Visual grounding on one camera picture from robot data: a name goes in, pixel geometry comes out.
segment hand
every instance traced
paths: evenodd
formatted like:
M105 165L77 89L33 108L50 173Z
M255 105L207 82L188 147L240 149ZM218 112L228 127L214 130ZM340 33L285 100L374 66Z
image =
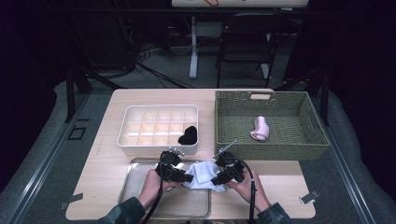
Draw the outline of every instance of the hand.
M157 175L155 170L149 170L146 175L145 184L143 185L142 191L138 200L142 203L145 210L150 208L157 197L158 189L160 188L161 178ZM175 181L163 181L163 192L169 188L173 188L181 185Z
M259 176L254 171L251 171L251 173L253 174L254 183L256 186L256 197L255 197L254 206L260 213L265 209L267 209L269 206L271 206L271 204L268 201L267 196L265 195L264 188L262 187L262 182L260 181ZM243 175L245 179L241 183L230 181L226 185L228 188L236 190L236 192L238 192L245 201L250 203L250 197L251 197L250 174L248 172L244 172Z

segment wicker basket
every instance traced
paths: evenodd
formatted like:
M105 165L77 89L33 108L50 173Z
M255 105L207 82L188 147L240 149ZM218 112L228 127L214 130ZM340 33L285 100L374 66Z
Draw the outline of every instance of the wicker basket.
M249 134L258 116L270 127L265 141ZM215 154L237 140L229 150L243 160L303 161L330 145L304 91L217 91L215 118Z

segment white box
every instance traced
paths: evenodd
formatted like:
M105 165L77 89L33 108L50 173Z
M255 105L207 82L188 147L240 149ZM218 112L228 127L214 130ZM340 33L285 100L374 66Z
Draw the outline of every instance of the white box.
M181 145L178 138L190 126L197 129L193 145ZM125 111L118 145L127 155L160 155L174 147L192 155L198 145L198 107L196 105L131 105Z

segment sleeve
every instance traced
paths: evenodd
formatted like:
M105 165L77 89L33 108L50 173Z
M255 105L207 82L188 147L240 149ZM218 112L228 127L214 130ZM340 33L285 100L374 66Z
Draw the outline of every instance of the sleeve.
M145 213L146 211L139 200L132 197L113 207L105 217L98 219L95 224L135 224Z
M293 223L289 215L280 206L274 203L271 207L258 214L260 224L290 224Z

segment wooden table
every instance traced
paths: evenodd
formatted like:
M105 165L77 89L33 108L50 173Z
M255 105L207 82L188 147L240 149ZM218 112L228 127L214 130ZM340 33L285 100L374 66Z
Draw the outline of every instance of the wooden table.
M151 89L117 90L110 99L92 149L85 163L74 194L83 199L70 203L66 217L72 220L97 219L105 216L118 199L130 161L117 145L125 110L130 105L197 105L199 116L198 150L182 160L214 161L216 89ZM279 202L293 218L315 215L312 203L303 204L299 197L308 192L297 161L247 161L260 174L271 203ZM248 203L234 190L211 192L211 211L205 219L247 219Z

